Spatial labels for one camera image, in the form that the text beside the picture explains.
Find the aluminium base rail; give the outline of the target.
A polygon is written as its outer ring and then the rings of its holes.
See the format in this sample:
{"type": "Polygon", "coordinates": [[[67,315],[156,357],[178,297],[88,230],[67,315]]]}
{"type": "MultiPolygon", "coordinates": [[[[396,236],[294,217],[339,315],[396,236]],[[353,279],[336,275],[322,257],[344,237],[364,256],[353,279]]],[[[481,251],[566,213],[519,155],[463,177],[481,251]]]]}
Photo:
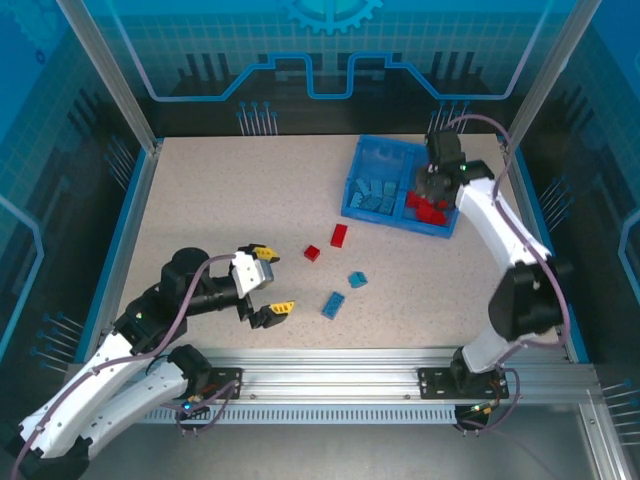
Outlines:
{"type": "MultiPolygon", "coordinates": [[[[417,404],[417,370],[447,369],[453,347],[404,349],[203,348],[215,367],[243,370],[240,404],[417,404]]],[[[604,397],[590,364],[566,352],[524,349],[506,363],[520,376],[521,405],[587,404],[604,397]]]]}

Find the blue two-by-four lego brick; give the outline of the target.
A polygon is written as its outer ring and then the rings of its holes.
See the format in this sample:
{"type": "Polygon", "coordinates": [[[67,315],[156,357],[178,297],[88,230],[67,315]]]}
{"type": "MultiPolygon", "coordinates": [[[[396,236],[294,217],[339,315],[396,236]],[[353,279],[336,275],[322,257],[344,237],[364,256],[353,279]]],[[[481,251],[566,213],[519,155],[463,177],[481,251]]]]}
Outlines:
{"type": "Polygon", "coordinates": [[[332,292],[321,310],[321,314],[330,320],[333,320],[344,304],[345,296],[339,292],[332,292]]]}

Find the aluminium frame post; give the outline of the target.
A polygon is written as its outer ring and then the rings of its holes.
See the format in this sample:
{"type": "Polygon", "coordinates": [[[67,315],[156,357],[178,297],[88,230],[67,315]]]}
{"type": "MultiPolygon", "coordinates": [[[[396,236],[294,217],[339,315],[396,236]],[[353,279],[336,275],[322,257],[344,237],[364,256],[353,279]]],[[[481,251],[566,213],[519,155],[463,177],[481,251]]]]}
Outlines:
{"type": "Polygon", "coordinates": [[[146,117],[82,0],[55,0],[143,150],[153,155],[158,143],[146,117]]]}
{"type": "Polygon", "coordinates": [[[546,56],[531,89],[509,128],[509,152],[514,154],[571,55],[581,40],[602,0],[576,0],[555,43],[546,56]]]}

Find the blue divided plastic container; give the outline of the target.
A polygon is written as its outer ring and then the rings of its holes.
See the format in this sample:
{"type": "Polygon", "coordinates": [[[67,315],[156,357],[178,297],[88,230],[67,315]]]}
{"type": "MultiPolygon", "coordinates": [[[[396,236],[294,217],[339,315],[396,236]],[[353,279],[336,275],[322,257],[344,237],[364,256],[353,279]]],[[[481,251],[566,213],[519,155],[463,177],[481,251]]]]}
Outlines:
{"type": "Polygon", "coordinates": [[[416,209],[407,208],[405,205],[407,193],[415,192],[416,170],[427,163],[427,150],[421,144],[362,135],[358,140],[345,181],[341,215],[419,234],[450,238],[457,222],[457,211],[441,211],[447,216],[449,222],[447,226],[437,226],[419,221],[416,218],[416,209]],[[349,207],[355,193],[363,196],[362,203],[371,197],[368,194],[368,188],[373,179],[379,179],[382,187],[385,181],[396,183],[395,195],[388,196],[395,198],[391,215],[381,214],[379,207],[375,211],[349,207]]]}

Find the printed blue acrylic panel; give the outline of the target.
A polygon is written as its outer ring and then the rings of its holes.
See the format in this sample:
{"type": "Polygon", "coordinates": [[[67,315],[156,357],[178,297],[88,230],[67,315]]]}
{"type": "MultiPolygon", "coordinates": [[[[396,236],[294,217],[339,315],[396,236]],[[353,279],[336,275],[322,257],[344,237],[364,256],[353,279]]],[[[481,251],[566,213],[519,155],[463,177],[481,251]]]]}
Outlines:
{"type": "Polygon", "coordinates": [[[84,0],[156,134],[509,123],[571,0],[84,0]]]}

